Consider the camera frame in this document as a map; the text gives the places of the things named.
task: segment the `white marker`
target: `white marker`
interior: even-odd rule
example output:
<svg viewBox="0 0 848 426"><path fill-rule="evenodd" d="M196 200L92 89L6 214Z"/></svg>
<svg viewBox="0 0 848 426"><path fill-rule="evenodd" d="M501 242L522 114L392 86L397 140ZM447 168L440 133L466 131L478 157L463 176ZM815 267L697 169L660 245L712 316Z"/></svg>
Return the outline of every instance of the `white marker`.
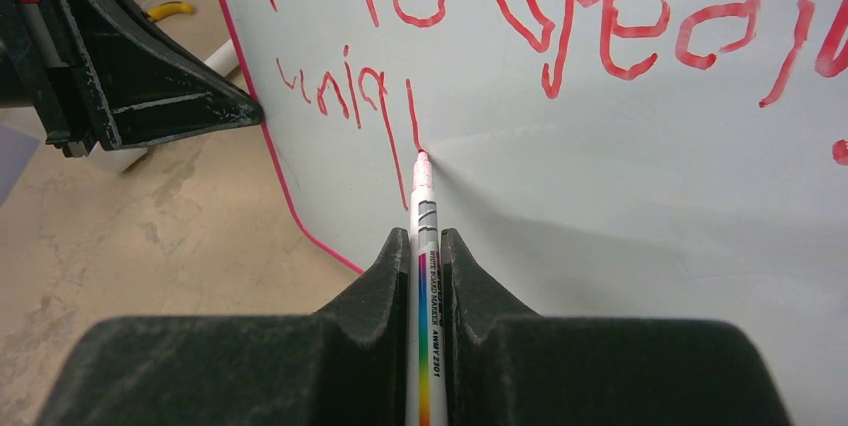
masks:
<svg viewBox="0 0 848 426"><path fill-rule="evenodd" d="M418 153L409 208L409 317L406 355L406 425L447 426L442 328L442 263L433 166Z"/></svg>

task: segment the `black mechanical part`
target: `black mechanical part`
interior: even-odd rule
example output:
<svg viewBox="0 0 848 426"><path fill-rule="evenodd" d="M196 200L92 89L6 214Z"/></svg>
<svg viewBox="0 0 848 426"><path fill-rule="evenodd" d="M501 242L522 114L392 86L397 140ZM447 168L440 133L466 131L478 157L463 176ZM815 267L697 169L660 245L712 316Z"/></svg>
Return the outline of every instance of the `black mechanical part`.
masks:
<svg viewBox="0 0 848 426"><path fill-rule="evenodd" d="M406 231L309 316L139 317L92 328L37 421L400 426ZM544 318L442 235L450 422L788 425L756 348L714 321Z"/></svg>
<svg viewBox="0 0 848 426"><path fill-rule="evenodd" d="M259 104L147 20L133 0L0 0L0 39L47 131L83 156L259 124ZM5 97L5 105L17 104Z"/></svg>

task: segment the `beige surface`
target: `beige surface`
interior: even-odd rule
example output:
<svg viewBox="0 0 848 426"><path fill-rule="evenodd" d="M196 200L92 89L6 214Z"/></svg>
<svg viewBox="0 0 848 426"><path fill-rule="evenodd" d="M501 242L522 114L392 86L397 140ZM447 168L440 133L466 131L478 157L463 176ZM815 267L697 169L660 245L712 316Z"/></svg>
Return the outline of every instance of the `beige surface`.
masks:
<svg viewBox="0 0 848 426"><path fill-rule="evenodd" d="M226 28L216 0L187 1L194 17L160 26L205 58ZM32 422L101 319L307 313L356 277L294 224L258 127L155 148L120 175L42 146L0 207L0 259L3 426Z"/></svg>

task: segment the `red dot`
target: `red dot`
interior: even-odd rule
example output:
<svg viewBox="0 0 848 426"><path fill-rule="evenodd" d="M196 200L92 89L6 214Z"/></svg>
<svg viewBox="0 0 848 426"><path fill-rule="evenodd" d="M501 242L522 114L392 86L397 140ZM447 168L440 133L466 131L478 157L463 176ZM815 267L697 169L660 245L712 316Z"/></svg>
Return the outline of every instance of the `red dot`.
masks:
<svg viewBox="0 0 848 426"><path fill-rule="evenodd" d="M833 160L840 166L848 166L848 141L840 139L833 143Z"/></svg>

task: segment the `rainbow stripe on marker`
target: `rainbow stripe on marker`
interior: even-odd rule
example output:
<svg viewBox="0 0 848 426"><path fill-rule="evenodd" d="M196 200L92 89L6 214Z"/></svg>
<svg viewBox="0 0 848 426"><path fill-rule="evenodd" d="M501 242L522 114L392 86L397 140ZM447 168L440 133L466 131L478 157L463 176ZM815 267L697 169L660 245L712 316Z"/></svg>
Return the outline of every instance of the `rainbow stripe on marker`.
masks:
<svg viewBox="0 0 848 426"><path fill-rule="evenodd" d="M418 424L430 426L430 384L427 367L427 255L418 256Z"/></svg>

